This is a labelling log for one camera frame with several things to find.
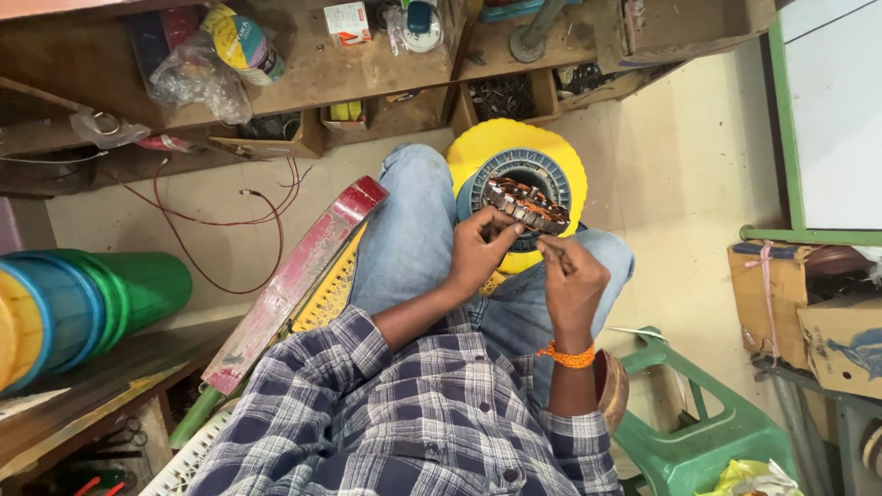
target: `jeans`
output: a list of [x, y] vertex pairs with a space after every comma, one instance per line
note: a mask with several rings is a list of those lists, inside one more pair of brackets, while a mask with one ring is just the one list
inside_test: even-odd
[[[447, 162], [431, 147], [407, 144], [383, 160], [379, 182], [389, 198], [368, 222], [358, 246], [350, 304], [381, 312], [436, 288], [450, 270], [456, 211]], [[573, 235], [610, 273], [591, 335], [597, 337], [622, 287], [634, 271], [634, 256], [621, 239], [588, 229]], [[473, 328], [506, 357], [533, 355], [553, 339], [545, 305], [545, 266], [535, 264], [509, 277], [490, 297], [466, 305]], [[534, 360], [533, 399], [548, 404], [554, 361]]]

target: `orange thread bracelet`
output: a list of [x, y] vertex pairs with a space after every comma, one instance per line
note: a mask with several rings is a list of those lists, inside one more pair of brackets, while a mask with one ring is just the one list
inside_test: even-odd
[[555, 351], [554, 340], [551, 340], [548, 349], [540, 349], [536, 353], [537, 357], [540, 355], [548, 355], [549, 357], [554, 358], [555, 362], [558, 362], [564, 367], [570, 367], [571, 369], [584, 369], [594, 362], [594, 343], [591, 343], [590, 348], [578, 355], [567, 355]]

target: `man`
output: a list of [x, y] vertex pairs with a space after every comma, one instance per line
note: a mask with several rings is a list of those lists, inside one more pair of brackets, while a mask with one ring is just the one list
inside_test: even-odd
[[622, 494], [585, 365], [628, 247], [541, 237], [543, 263], [478, 297], [524, 226], [488, 207], [454, 228], [430, 147], [379, 177], [351, 306], [267, 352], [188, 496]]

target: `shirt sleeve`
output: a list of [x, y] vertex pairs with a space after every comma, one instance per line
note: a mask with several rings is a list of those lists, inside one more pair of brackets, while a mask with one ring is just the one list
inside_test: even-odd
[[332, 445], [325, 430], [341, 397], [392, 362], [361, 310], [292, 335], [269, 351], [187, 496], [299, 494]]
[[543, 410], [539, 424], [551, 441], [557, 462], [579, 494], [624, 496], [609, 454], [609, 433], [600, 411], [560, 417]]

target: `floor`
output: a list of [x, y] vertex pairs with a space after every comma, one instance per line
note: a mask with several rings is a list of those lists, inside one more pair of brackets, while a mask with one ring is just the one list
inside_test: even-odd
[[[759, 44], [694, 60], [624, 101], [564, 114], [547, 129], [568, 139], [585, 165], [588, 200], [582, 221], [616, 233], [636, 254], [636, 273], [608, 323], [660, 328], [674, 349], [780, 420], [770, 384], [753, 381], [726, 257], [743, 224], [768, 224], [780, 215]], [[283, 218], [286, 249], [346, 185], [376, 174], [399, 143], [418, 141], [443, 150], [451, 140], [447, 129], [297, 161], [301, 174], [310, 172]], [[291, 184], [288, 165], [273, 161], [166, 178], [160, 187], [167, 205], [178, 211], [233, 222], [266, 213], [260, 199], [239, 190], [258, 190], [278, 202], [287, 191], [282, 184]], [[144, 193], [149, 188], [133, 186]], [[162, 215], [122, 187], [60, 197], [48, 205], [59, 246], [162, 250], [183, 257]], [[273, 267], [274, 222], [176, 225], [203, 270], [222, 286], [253, 288]], [[194, 275], [191, 302], [166, 325], [241, 315], [253, 298], [223, 293]], [[602, 333], [599, 342], [620, 356], [634, 346], [633, 337], [613, 331]], [[679, 408], [679, 393], [670, 384], [657, 371], [632, 378], [629, 409], [665, 428], [669, 414]]]

